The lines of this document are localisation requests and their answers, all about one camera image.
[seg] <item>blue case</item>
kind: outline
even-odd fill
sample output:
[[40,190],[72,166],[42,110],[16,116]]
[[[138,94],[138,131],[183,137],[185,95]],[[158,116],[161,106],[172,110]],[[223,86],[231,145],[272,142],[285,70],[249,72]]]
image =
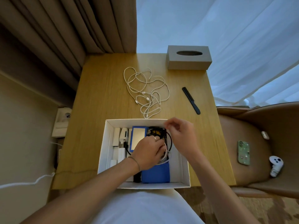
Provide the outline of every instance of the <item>blue case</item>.
[[169,183],[169,162],[155,165],[151,169],[141,171],[142,183]]
[[132,139],[133,139],[133,132],[134,132],[134,128],[144,128],[145,129],[145,134],[144,137],[147,136],[147,127],[139,127],[139,126],[133,126],[132,127],[132,132],[131,132],[131,142],[130,142],[130,152],[132,153],[134,150],[132,150]]

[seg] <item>chair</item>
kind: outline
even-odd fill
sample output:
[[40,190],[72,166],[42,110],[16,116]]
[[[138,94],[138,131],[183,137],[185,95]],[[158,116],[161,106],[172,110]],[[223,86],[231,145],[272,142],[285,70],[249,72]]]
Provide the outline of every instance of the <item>chair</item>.
[[[233,187],[236,194],[299,199],[299,102],[255,109],[218,107],[217,111],[237,186],[244,187]],[[270,139],[265,140],[261,131]],[[249,166],[237,162],[238,140],[249,143]],[[270,177],[272,155],[284,162],[276,178]]]

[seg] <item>wooden desk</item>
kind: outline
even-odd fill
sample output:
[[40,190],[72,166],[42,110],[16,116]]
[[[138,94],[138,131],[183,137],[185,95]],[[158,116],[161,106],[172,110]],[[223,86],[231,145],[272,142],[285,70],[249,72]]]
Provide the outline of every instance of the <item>wooden desk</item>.
[[[235,185],[206,71],[167,70],[166,54],[104,54],[89,56],[84,64],[52,188],[73,188],[97,174],[106,119],[143,118],[140,105],[127,91],[123,78],[126,67],[134,67],[137,71],[149,67],[153,75],[164,77],[170,98],[152,118],[176,116],[194,123],[200,149],[225,182]],[[184,86],[195,99],[200,115],[195,113],[183,93]],[[200,185],[191,166],[190,180],[192,186]]]

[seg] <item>game controller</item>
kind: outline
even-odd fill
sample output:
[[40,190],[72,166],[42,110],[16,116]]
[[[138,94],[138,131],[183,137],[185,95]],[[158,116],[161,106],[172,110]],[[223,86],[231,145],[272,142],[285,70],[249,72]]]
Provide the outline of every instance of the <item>game controller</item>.
[[269,160],[273,164],[270,175],[272,177],[276,178],[278,173],[280,172],[281,168],[283,167],[283,161],[281,158],[279,158],[277,156],[270,156]]

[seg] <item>phone case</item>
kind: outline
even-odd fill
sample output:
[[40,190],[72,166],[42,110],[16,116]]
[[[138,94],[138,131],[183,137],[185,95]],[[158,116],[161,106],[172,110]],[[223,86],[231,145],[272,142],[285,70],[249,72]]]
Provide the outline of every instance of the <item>phone case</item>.
[[238,162],[250,165],[250,148],[247,142],[238,141]]

